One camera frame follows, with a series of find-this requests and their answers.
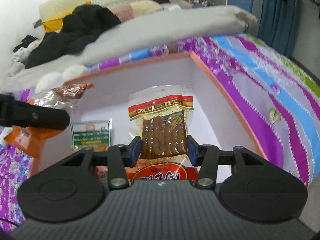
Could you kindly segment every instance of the vacuum-sealed snack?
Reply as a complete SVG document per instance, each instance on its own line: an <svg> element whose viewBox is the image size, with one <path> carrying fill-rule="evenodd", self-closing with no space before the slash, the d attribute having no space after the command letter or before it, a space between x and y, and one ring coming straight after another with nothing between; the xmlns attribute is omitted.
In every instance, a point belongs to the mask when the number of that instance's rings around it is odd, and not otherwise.
<svg viewBox="0 0 320 240"><path fill-rule="evenodd" d="M111 143L111 122L78 122L71 125L73 152L85 147L93 147L95 152L108 150Z"/></svg>
<svg viewBox="0 0 320 240"><path fill-rule="evenodd" d="M193 116L191 87L156 86L130 95L130 135L141 136L141 159L187 154Z"/></svg>
<svg viewBox="0 0 320 240"><path fill-rule="evenodd" d="M93 87L91 83L75 84L54 88L35 94L27 102L36 106L63 109L72 114L86 89ZM31 157L39 158L46 139L52 138L63 130L47 128L13 126L12 131L4 138L10 145L16 146Z"/></svg>

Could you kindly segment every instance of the blue curtain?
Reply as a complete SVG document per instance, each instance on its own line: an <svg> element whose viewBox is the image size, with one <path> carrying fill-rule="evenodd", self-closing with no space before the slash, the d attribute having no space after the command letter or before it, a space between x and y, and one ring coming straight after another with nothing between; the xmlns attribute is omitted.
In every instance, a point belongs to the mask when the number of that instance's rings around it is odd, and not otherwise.
<svg viewBox="0 0 320 240"><path fill-rule="evenodd" d="M291 56L300 12L301 0L263 0L258 38L281 54Z"/></svg>

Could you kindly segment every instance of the red label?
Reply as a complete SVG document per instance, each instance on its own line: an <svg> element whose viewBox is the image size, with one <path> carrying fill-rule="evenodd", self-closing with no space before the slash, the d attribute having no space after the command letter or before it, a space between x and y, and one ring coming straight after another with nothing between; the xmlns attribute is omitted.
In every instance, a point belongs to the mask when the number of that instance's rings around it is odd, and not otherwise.
<svg viewBox="0 0 320 240"><path fill-rule="evenodd" d="M187 177L187 171L183 166L176 163L162 163L150 165L140 171L137 171L133 176L132 181L135 179L187 179Z"/></svg>

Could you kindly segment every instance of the yellow cloth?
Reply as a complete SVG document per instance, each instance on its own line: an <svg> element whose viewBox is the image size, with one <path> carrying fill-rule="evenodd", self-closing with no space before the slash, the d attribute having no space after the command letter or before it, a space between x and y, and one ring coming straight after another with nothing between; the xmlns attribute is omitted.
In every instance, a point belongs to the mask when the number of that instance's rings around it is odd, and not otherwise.
<svg viewBox="0 0 320 240"><path fill-rule="evenodd" d="M74 9L75 8L71 8L48 17L44 22L42 22L45 32L48 33L48 32L55 32L55 31L61 30L63 26L62 19L67 15L72 14Z"/></svg>

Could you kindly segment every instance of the metal bolt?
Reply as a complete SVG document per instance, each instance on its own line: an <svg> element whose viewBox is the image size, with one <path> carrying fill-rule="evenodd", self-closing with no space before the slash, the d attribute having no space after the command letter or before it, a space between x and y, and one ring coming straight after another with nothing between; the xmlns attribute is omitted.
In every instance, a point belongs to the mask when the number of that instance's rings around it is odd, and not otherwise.
<svg viewBox="0 0 320 240"><path fill-rule="evenodd" d="M34 120L36 120L36 119L38 119L38 115L37 115L36 113L32 113L32 118L33 118Z"/></svg>
<svg viewBox="0 0 320 240"><path fill-rule="evenodd" d="M213 184L213 180L210 178L201 178L198 180L198 184L203 187L208 187Z"/></svg>
<svg viewBox="0 0 320 240"><path fill-rule="evenodd" d="M126 183L127 183L127 181L123 178L115 178L115 179L111 180L111 185L115 186L115 187L123 186Z"/></svg>

